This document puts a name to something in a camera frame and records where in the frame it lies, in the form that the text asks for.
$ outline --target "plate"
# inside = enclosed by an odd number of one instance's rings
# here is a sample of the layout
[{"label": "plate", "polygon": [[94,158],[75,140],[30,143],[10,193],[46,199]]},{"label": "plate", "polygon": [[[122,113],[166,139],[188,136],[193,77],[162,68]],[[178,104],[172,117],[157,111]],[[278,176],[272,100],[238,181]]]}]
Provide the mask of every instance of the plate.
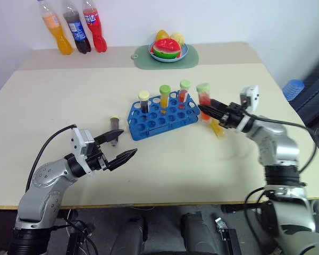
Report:
[{"label": "plate", "polygon": [[157,57],[155,56],[155,54],[151,53],[150,49],[153,47],[155,43],[152,43],[149,45],[149,53],[151,55],[151,57],[153,57],[154,59],[158,60],[158,61],[161,61],[161,62],[165,62],[165,63],[171,63],[171,62],[176,62],[178,60],[181,60],[183,59],[187,53],[188,53],[188,45],[187,44],[184,44],[182,47],[181,47],[181,56],[180,57],[177,57],[177,58],[173,58],[173,59],[166,59],[166,58],[161,58],[161,57]]}]

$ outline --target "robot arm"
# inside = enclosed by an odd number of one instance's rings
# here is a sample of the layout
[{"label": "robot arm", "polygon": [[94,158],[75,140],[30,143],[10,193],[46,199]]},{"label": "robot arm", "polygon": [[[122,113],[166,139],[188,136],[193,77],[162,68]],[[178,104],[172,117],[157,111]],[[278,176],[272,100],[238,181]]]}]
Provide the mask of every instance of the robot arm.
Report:
[{"label": "robot arm", "polygon": [[47,252],[66,189],[79,177],[91,174],[94,170],[116,169],[136,153],[137,149],[125,151],[113,161],[107,161],[100,144],[114,140],[122,132],[113,130],[92,138],[88,130],[72,129],[72,153],[40,166],[33,174],[30,188],[20,200],[9,255]]},{"label": "robot arm", "polygon": [[304,183],[299,181],[299,148],[277,123],[264,122],[246,114],[258,104],[258,89],[241,92],[241,105],[229,106],[211,100],[211,106],[199,105],[205,114],[220,121],[224,128],[246,133],[259,147],[259,162],[265,167],[265,195],[269,201],[261,204],[263,229],[276,239],[284,254],[319,254],[319,234],[307,200]]}]

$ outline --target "orange soda bottle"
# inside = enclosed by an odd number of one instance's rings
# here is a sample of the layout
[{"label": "orange soda bottle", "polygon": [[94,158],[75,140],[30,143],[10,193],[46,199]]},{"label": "orange soda bottle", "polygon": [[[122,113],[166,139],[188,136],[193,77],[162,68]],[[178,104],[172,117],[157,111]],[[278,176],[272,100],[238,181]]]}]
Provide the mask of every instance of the orange soda bottle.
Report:
[{"label": "orange soda bottle", "polygon": [[59,51],[63,55],[70,55],[73,49],[63,33],[63,28],[57,15],[45,0],[38,0],[38,3],[45,25],[57,40]]}]

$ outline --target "yellow toy fruit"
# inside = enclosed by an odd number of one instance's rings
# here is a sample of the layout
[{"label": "yellow toy fruit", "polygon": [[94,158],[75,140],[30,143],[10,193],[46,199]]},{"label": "yellow toy fruit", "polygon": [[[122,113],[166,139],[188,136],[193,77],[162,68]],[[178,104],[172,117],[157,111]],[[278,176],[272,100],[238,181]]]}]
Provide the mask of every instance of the yellow toy fruit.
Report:
[{"label": "yellow toy fruit", "polygon": [[170,36],[167,34],[167,32],[165,32],[163,29],[160,30],[155,38],[155,41],[161,40],[161,39],[165,39],[165,38],[170,38]]},{"label": "yellow toy fruit", "polygon": [[173,33],[170,38],[176,40],[181,46],[185,44],[184,36],[180,33]]}]

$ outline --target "bottle label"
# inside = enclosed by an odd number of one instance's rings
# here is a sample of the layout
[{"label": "bottle label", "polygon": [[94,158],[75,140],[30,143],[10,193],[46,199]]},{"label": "bottle label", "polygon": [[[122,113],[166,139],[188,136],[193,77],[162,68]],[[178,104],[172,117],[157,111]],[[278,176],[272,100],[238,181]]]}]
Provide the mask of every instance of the bottle label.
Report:
[{"label": "bottle label", "polygon": [[86,38],[84,28],[80,21],[69,23],[70,30],[73,34],[75,41],[83,41]]},{"label": "bottle label", "polygon": [[84,17],[88,27],[91,25],[100,24],[98,12],[84,13]]},{"label": "bottle label", "polygon": [[48,29],[54,29],[60,26],[59,20],[56,15],[43,17],[43,20]]}]

